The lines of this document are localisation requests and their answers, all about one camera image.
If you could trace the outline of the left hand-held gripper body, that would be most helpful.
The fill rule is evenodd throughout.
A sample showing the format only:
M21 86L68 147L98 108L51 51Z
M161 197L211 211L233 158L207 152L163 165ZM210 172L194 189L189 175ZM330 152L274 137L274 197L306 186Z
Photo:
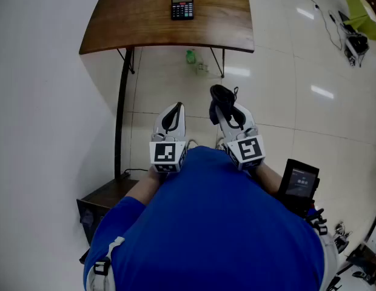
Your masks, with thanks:
M150 163L158 173L178 173L187 154L187 142L173 136L153 134L149 142Z

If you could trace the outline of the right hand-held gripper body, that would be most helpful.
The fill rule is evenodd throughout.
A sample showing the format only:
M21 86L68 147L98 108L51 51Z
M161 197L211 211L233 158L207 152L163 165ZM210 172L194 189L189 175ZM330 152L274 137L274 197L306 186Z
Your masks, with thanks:
M223 135L223 147L239 171L249 171L264 161L263 137L257 126L244 130L237 128L235 134Z

